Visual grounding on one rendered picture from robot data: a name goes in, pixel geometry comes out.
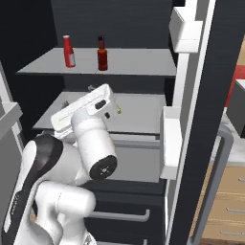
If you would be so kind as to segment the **red ketchup bottle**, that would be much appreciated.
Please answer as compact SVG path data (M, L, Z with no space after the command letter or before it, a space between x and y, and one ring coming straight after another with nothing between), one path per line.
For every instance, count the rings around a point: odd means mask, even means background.
M69 35L63 36L63 52L64 52L66 67L74 68L76 66L75 54L71 44L71 38Z

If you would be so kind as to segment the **dark red condiment bottle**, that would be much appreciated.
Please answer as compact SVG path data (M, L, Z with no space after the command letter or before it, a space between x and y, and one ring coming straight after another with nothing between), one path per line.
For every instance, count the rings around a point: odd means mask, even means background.
M106 71L108 69L107 65L107 50L105 49L104 36L100 35L98 37L99 49L98 49L98 65L100 71Z

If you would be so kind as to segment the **wooden drawer cupboard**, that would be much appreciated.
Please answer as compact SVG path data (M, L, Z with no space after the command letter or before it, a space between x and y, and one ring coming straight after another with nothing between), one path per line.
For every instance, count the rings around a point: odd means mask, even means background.
M245 167L225 168L202 237L245 243Z

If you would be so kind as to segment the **white door bin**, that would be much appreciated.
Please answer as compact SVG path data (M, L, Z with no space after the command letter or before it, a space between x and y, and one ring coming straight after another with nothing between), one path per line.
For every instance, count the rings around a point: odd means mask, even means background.
M195 9L174 7L169 22L169 32L175 53L197 53L203 22L195 19Z
M182 148L180 108L164 106L160 119L160 177L175 180Z

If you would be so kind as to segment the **black freezer drawer front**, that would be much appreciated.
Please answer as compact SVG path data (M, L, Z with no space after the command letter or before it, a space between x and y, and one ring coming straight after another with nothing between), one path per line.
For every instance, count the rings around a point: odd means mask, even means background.
M164 245L165 243L165 190L166 182L142 183L106 180L89 181L97 200L96 212L144 214L150 210L146 222L91 218L85 219L90 233L98 242L121 245Z

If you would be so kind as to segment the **grey fridge shelf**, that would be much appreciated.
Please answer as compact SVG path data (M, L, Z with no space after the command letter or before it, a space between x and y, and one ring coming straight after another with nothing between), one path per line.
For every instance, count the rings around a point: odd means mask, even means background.
M174 77L176 67L169 49L108 49L108 70L98 68L97 48L75 48L74 68L66 68L61 48L53 48L18 74L129 75Z
M34 125L34 129L52 129L51 117L61 109L66 100L74 102L84 92L62 92ZM166 105L164 95L114 94L122 113L106 125L113 133L135 133L156 135L160 133L160 117Z

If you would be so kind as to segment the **grey fridge door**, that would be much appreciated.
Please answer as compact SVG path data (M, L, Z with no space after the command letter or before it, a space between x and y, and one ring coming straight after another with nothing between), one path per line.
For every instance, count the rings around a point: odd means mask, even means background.
M21 116L20 106L12 101L0 62L0 227L5 222L20 167L22 143L18 135L21 130Z

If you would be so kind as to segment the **dark grey appliance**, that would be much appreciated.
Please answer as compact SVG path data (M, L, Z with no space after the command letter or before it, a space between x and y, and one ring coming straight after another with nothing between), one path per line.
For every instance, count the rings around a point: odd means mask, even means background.
M240 138L245 139L245 79L237 79L226 112Z

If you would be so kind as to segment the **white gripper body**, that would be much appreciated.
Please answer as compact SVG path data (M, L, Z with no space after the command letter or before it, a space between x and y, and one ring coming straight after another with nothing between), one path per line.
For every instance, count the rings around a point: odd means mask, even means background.
M87 116L111 120L114 117L114 97L110 86L103 84L56 112L51 117L51 123L57 138L65 138L73 132L71 119L81 109Z

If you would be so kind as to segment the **black fridge door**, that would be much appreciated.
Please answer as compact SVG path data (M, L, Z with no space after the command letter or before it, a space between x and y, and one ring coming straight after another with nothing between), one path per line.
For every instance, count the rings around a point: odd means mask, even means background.
M245 0L199 0L199 52L189 58L180 123L183 146L165 245L186 245L245 34Z

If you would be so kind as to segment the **black fridge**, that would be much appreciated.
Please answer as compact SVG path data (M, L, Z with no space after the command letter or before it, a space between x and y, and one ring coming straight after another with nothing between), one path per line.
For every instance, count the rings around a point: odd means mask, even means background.
M62 92L110 85L114 94L164 95L172 103L174 77L129 75L18 74L69 35L75 48L169 49L168 24L174 0L0 0L0 62L11 95L23 115L20 138L44 130L34 125Z

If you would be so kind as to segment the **red panel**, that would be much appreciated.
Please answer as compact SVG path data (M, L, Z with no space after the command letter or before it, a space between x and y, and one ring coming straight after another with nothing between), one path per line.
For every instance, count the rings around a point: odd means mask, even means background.
M226 104L225 106L228 106L229 104L229 101L230 101L230 97L232 95L232 91L234 89L234 84L235 84L235 81L237 79L245 79L245 65L237 65L235 67L235 70L234 70L234 75L233 75L233 79L232 79L232 83L231 83L231 86L230 86L230 90L229 90L229 93L228 93L228 97L226 99Z

